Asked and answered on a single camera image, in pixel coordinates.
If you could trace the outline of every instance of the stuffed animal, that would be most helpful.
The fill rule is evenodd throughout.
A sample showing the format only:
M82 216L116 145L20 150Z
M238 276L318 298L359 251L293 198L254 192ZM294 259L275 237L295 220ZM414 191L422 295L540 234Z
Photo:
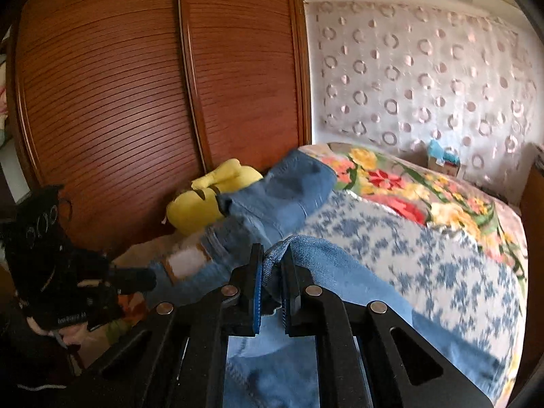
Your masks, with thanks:
M237 159L229 159L214 171L191 183L192 190L178 196L167 206L167 218L178 231L188 236L222 218L216 194L230 193L262 179L262 175Z

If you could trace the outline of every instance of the wooden wardrobe door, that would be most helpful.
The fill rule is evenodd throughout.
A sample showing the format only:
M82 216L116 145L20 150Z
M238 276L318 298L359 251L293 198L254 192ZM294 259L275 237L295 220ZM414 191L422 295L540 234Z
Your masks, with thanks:
M293 0L181 0L181 22L206 167L263 170L302 145Z
M29 0L15 53L19 128L40 184L64 184L69 234L119 249L160 232L202 174L177 0Z

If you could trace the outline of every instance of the mattress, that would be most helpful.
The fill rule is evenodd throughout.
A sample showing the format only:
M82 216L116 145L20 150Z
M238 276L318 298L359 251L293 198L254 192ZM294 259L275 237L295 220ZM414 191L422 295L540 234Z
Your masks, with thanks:
M368 148L300 150L338 177L337 193L301 233L339 245L414 309L504 363L493 402L506 406L527 305L527 243L518 215L468 183Z

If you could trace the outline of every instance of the white cable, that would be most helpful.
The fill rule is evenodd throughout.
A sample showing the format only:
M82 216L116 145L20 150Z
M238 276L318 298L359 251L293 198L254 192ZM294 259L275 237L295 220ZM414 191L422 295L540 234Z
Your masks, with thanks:
M17 384L18 388L27 391L40 391L40 390L63 390L66 385L42 385L36 388L27 387L26 385Z

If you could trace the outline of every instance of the metal bolt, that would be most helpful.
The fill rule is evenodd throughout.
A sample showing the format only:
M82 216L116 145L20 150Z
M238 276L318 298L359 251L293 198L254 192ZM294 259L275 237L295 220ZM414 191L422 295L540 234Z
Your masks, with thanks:
M310 285L306 287L306 294L310 296L321 296L323 293L323 288L321 288L319 285Z
M234 285L225 285L221 288L221 293L223 296L236 296L238 289Z
M385 305L382 301L374 301L371 304L371 310L374 313L378 313L379 315L382 315L387 311L387 305Z
M157 305L159 315L169 315L173 311L173 305L170 302L161 302Z

